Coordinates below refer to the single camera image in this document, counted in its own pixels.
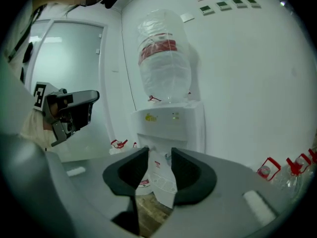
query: frosted glass door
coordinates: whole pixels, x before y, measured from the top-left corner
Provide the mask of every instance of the frosted glass door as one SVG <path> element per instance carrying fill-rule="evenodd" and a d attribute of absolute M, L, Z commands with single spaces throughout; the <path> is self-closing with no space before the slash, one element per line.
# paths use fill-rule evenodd
<path fill-rule="evenodd" d="M 93 105 L 91 123 L 54 147 L 64 161 L 103 156 L 110 149 L 99 84 L 99 54 L 96 54 L 102 32 L 103 28 L 98 26 L 56 22 L 36 59 L 32 91 L 37 81 L 43 81 L 58 89 L 65 88 L 68 93 L 84 90 L 100 93 L 100 99 Z"/>

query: white shirt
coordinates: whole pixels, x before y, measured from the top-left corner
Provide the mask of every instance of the white shirt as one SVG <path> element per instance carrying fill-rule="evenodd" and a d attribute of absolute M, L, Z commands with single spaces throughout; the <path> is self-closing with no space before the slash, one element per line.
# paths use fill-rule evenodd
<path fill-rule="evenodd" d="M 20 11 L 14 21 L 8 35 L 4 41 L 3 54 L 9 62 L 9 55 L 16 47 L 19 40 L 23 37 L 26 29 L 29 26 L 30 18 L 32 17 L 33 7 L 32 0 L 29 0 L 23 9 Z M 23 42 L 14 58 L 9 62 L 9 67 L 13 71 L 16 80 L 20 80 L 22 71 L 22 63 L 24 54 L 29 44 L 29 37 Z M 28 114 L 26 121 L 20 132 L 21 136 L 30 139 L 40 145 L 43 149 L 51 148 L 51 143 L 56 141 L 54 133 L 50 130 L 43 130 L 43 116 L 40 111 L 32 109 Z"/>

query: person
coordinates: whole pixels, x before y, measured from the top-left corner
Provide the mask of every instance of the person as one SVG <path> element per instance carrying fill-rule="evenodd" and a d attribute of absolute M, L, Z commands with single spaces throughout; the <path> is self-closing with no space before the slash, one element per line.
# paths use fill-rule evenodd
<path fill-rule="evenodd" d="M 2 48 L 4 58 L 8 62 L 9 68 L 17 80 L 21 77 L 22 63 L 29 44 L 31 26 L 34 21 L 39 18 L 48 3 L 73 5 L 73 7 L 70 8 L 70 10 L 72 10 L 77 6 L 93 5 L 99 1 L 100 0 L 28 0 L 7 34 Z M 57 104 L 53 104 L 50 109 L 52 115 L 57 117 Z M 50 148 L 51 143 L 55 141 L 52 125 L 46 123 L 42 113 L 37 110 L 32 110 L 28 114 L 20 135 L 36 142 L 43 149 Z"/>

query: cable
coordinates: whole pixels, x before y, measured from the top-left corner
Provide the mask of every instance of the cable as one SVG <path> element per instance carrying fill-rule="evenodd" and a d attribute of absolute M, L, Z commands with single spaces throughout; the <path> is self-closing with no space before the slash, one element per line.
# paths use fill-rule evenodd
<path fill-rule="evenodd" d="M 125 61 L 125 68 L 127 70 L 127 74 L 128 74 L 128 80 L 129 80 L 129 85 L 130 85 L 130 91 L 131 91 L 131 96 L 132 96 L 132 100 L 133 100 L 133 104 L 134 104 L 134 109 L 135 111 L 137 110 L 136 106 L 135 106 L 135 102 L 134 102 L 134 98 L 133 98 L 133 93 L 132 93 L 132 88 L 131 88 L 131 82 L 130 82 L 130 77 L 129 77 L 129 71 L 128 71 L 128 66 L 127 66 L 127 60 L 125 58 L 125 49 L 124 49 L 124 41 L 123 41 L 123 24 L 122 24 L 122 14 L 121 14 L 121 36 L 122 36 L 122 45 L 123 45 L 123 55 L 124 55 L 124 61 Z"/>

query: yellow logo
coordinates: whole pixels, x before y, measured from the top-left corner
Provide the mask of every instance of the yellow logo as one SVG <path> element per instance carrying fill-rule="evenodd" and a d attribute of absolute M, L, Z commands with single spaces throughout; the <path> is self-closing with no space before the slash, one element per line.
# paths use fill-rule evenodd
<path fill-rule="evenodd" d="M 147 113 L 147 115 L 145 116 L 145 120 L 147 120 L 147 121 L 157 121 L 157 118 L 154 117 L 153 115 L 151 115 L 150 113 Z"/>

